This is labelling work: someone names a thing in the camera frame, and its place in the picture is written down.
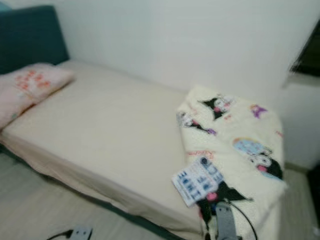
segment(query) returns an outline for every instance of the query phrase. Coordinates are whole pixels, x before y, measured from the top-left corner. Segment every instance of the light wooden floor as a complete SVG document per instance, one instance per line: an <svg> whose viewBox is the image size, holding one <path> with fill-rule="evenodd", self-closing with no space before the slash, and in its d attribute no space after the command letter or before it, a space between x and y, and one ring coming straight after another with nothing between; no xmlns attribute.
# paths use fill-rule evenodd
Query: light wooden floor
<svg viewBox="0 0 320 240"><path fill-rule="evenodd" d="M313 234L317 220L305 176L287 170L285 178L290 190L283 200L279 239L318 239ZM76 225L93 227L92 240L162 239L0 153L1 240L45 240Z"/></svg>

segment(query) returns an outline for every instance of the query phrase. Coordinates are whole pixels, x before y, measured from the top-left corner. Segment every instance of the cable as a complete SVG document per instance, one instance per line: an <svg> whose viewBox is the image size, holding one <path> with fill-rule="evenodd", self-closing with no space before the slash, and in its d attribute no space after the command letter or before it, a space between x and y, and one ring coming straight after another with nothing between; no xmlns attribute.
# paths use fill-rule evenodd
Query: cable
<svg viewBox="0 0 320 240"><path fill-rule="evenodd" d="M68 231L64 231L64 232L61 232L61 233L58 233L52 237L49 237L47 240L51 240L51 239L55 239L57 237L60 237L60 236L65 236L67 239L69 239L71 237L71 234L73 233L73 230L70 229Z"/></svg>
<svg viewBox="0 0 320 240"><path fill-rule="evenodd" d="M245 215L245 213L244 213L239 207L237 207L236 205L234 205L232 202L229 202L229 201L226 201L226 200L221 200L221 202L224 202L224 203L226 203L226 204L229 204L229 205L233 206L235 209L237 209L237 210L245 217L245 219L247 220L247 222L250 224L250 227L251 227L251 229L252 229L252 231L253 231L255 240L258 240L258 236L257 236L256 230L255 230L254 226L252 225L250 219L247 217L247 215Z"/></svg>

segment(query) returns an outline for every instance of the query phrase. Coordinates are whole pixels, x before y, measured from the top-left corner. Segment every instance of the bed sheet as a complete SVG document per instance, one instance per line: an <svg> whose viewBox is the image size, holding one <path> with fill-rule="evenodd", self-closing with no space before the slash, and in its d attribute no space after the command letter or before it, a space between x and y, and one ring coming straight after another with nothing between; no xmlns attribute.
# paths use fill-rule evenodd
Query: bed sheet
<svg viewBox="0 0 320 240"><path fill-rule="evenodd" d="M202 239L197 208L187 208L170 181L185 166L176 124L185 93L73 60L60 66L77 80L7 126L0 142L85 195ZM275 208L264 239L277 239L278 219Z"/></svg>

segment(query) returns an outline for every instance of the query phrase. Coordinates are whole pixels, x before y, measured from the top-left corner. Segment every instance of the headboard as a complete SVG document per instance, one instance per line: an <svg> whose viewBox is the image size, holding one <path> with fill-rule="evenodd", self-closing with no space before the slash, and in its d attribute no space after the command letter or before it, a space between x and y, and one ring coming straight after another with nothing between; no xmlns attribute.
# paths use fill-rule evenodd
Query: headboard
<svg viewBox="0 0 320 240"><path fill-rule="evenodd" d="M0 75L34 63L69 59L53 6L0 12Z"/></svg>

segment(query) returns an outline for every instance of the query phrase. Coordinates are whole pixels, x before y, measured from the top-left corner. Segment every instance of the pillow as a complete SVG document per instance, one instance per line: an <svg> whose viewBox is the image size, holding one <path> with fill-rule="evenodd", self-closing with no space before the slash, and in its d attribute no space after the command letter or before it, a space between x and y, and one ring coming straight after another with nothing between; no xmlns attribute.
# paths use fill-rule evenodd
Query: pillow
<svg viewBox="0 0 320 240"><path fill-rule="evenodd" d="M73 72L46 63L0 75L0 129L73 79Z"/></svg>

